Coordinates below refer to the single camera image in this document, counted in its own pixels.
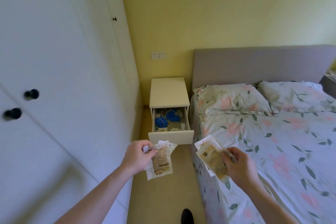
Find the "open drawer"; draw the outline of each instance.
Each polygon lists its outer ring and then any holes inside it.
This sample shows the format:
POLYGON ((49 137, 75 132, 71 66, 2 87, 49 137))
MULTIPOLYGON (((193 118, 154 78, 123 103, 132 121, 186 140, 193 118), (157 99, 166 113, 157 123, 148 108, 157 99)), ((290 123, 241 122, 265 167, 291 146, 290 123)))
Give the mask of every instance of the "open drawer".
POLYGON ((180 107, 179 108, 183 113, 183 118, 181 118, 180 122, 174 122, 173 127, 181 128, 181 123, 185 124, 186 130, 183 131, 169 131, 170 124, 168 123, 168 131, 167 132, 157 132, 155 128, 155 114, 156 109, 153 109, 153 117, 152 117, 152 132, 148 133, 149 141, 153 144, 157 144, 159 140, 161 141, 169 141, 175 144, 191 144, 193 142, 194 131, 190 130, 187 108, 180 107))

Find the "floral pillow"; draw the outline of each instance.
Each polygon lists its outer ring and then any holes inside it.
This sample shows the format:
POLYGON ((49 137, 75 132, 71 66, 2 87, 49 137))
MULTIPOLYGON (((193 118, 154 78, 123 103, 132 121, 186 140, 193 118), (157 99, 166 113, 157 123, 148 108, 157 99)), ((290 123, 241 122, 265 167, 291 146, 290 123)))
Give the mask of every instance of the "floral pillow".
POLYGON ((274 113, 336 112, 336 100, 313 82, 260 82, 258 90, 269 101, 274 113))
POLYGON ((209 85, 194 89, 194 93, 204 120, 211 114, 273 115, 267 100, 252 85, 209 85))

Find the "black knob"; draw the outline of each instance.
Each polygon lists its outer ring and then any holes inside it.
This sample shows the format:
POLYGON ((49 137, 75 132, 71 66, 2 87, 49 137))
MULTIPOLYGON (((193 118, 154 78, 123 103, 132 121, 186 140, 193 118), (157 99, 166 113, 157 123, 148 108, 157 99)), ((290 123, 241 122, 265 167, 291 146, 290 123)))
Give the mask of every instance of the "black knob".
POLYGON ((9 119, 17 120, 21 117, 21 115, 22 115, 22 111, 20 108, 14 108, 14 109, 5 111, 3 113, 4 118, 7 120, 9 119))
POLYGON ((26 91, 24 93, 24 97, 28 99, 37 99, 39 97, 40 93, 36 89, 32 89, 30 91, 26 91))

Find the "forearm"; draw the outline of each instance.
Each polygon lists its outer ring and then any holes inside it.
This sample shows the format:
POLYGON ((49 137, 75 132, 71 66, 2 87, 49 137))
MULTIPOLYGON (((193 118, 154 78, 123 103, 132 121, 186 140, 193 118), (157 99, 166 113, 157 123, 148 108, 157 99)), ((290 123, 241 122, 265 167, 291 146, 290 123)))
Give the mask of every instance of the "forearm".
POLYGON ((55 224, 101 224, 130 177, 125 168, 118 167, 55 224))
POLYGON ((266 224, 298 224, 285 209, 283 209, 262 186, 251 188, 247 195, 266 224))

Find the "upholstered headboard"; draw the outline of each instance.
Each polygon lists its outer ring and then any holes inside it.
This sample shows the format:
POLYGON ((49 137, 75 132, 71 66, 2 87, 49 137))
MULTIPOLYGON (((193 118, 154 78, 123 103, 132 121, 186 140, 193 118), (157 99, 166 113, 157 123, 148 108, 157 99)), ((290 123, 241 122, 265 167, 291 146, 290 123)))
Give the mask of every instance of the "upholstered headboard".
POLYGON ((336 46, 196 49, 194 54, 193 89, 259 81, 318 83, 336 57, 336 46))

